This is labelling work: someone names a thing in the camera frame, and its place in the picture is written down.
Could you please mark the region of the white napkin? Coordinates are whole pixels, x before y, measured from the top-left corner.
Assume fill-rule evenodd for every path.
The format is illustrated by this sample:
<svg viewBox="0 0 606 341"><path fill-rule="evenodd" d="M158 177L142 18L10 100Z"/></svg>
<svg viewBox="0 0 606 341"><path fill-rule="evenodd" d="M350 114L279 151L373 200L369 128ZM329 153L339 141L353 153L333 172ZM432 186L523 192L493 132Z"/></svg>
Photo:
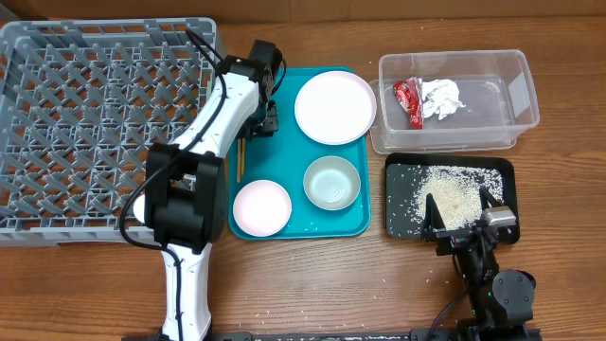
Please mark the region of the white napkin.
<svg viewBox="0 0 606 341"><path fill-rule="evenodd" d="M438 120L442 120L465 106L459 99L460 92L454 81L422 81L420 90L421 112L424 119L437 116Z"/></svg>

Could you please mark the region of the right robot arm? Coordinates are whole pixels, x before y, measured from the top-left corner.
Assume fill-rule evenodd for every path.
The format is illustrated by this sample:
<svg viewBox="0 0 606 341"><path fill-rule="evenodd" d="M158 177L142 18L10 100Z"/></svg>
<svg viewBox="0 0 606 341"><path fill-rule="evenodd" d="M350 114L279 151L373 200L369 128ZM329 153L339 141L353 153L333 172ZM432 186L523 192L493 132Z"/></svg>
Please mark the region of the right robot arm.
<svg viewBox="0 0 606 341"><path fill-rule="evenodd" d="M514 227L517 217L486 188L481 188L479 195L479 219L460 230L448 230L434 197L426 196L421 239L435 242L439 256L453 258L465 289L419 335L427 340L540 340L541 332L526 325L533 319L536 279L526 271L502 270L494 256L499 234ZM453 329L441 329L441 319L465 297L470 300L473 317L459 321Z"/></svg>

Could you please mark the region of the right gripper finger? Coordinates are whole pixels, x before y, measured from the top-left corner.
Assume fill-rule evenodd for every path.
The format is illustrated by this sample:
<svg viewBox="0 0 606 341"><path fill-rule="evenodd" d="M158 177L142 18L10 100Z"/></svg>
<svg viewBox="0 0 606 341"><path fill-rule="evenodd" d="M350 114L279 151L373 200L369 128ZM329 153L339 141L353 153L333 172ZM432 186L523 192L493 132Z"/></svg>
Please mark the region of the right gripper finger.
<svg viewBox="0 0 606 341"><path fill-rule="evenodd" d="M479 197L482 208L494 208L502 206L503 203L492 196L487 188L479 189Z"/></svg>
<svg viewBox="0 0 606 341"><path fill-rule="evenodd" d="M425 197L425 218L423 220L422 232L434 233L444 232L446 226L442 220L434 196L429 193Z"/></svg>

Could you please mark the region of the large white plate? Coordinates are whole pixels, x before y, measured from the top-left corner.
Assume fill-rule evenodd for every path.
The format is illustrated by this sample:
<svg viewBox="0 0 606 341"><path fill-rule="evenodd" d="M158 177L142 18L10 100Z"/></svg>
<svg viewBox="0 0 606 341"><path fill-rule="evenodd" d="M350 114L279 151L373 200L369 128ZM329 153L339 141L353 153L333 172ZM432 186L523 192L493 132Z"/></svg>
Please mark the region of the large white plate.
<svg viewBox="0 0 606 341"><path fill-rule="evenodd" d="M369 84L354 73L328 71L314 76L299 90L294 116L311 140L331 146L362 137L377 112Z"/></svg>

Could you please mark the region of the red snack wrapper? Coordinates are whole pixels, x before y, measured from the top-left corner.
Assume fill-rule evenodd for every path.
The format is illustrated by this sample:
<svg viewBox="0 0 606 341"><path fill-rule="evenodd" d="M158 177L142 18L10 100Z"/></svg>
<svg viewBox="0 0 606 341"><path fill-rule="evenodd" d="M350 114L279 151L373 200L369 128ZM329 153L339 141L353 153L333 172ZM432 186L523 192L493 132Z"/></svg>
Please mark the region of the red snack wrapper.
<svg viewBox="0 0 606 341"><path fill-rule="evenodd" d="M420 99L420 79L413 77L397 81L393 86L394 95L409 117L413 129L423 128L422 103Z"/></svg>

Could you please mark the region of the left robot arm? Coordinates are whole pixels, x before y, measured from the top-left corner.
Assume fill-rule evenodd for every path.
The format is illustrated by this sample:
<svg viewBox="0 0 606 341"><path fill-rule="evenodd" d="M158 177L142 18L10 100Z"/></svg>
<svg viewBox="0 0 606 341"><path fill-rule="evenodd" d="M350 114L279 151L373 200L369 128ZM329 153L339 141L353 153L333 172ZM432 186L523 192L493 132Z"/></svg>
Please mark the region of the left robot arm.
<svg viewBox="0 0 606 341"><path fill-rule="evenodd" d="M212 244L228 216L224 159L234 140L268 137L278 129L271 99L284 62L275 44L256 40L245 58L219 61L216 84L189 126L170 143L153 144L147 187L134 205L153 232L167 280L163 340L203 340L211 326L207 271Z"/></svg>

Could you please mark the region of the pile of rice grains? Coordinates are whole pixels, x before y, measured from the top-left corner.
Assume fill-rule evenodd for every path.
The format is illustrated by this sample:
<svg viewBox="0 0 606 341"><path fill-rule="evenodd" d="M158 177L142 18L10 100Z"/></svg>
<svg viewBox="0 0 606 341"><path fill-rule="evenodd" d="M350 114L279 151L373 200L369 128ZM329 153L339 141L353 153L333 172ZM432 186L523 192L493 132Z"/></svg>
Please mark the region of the pile of rice grains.
<svg viewBox="0 0 606 341"><path fill-rule="evenodd" d="M393 238L420 237L427 195L448 230L468 227L480 217L481 188L503 199L503 177L495 169L390 164L385 177L385 229Z"/></svg>

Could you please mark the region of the white cup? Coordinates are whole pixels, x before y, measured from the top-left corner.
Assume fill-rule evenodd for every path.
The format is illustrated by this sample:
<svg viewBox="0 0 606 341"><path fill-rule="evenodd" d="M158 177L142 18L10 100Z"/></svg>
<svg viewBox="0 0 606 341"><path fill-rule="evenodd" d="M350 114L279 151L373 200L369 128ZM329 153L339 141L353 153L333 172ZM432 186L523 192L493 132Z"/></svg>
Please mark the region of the white cup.
<svg viewBox="0 0 606 341"><path fill-rule="evenodd" d="M133 214L135 218L145 225L145 195L139 195L133 203Z"/></svg>

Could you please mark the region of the small white pink bowl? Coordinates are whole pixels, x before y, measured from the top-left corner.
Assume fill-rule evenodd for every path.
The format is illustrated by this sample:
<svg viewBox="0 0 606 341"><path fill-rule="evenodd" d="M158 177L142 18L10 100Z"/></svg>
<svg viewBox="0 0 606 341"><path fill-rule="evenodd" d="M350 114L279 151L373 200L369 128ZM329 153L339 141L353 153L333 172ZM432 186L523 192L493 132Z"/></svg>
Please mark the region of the small white pink bowl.
<svg viewBox="0 0 606 341"><path fill-rule="evenodd" d="M257 180L244 186L234 200L233 216L237 226L253 237L269 237L289 222L293 206L284 187L269 180Z"/></svg>

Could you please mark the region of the grey bowl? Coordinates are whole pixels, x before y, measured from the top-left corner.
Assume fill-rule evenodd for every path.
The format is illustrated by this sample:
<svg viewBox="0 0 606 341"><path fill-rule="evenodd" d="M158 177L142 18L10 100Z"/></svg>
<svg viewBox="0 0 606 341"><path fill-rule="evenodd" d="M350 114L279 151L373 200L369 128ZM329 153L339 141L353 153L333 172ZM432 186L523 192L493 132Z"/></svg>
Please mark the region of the grey bowl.
<svg viewBox="0 0 606 341"><path fill-rule="evenodd" d="M356 168L340 156L323 156L306 169L303 188L307 198L317 207L336 211L350 206L361 190Z"/></svg>

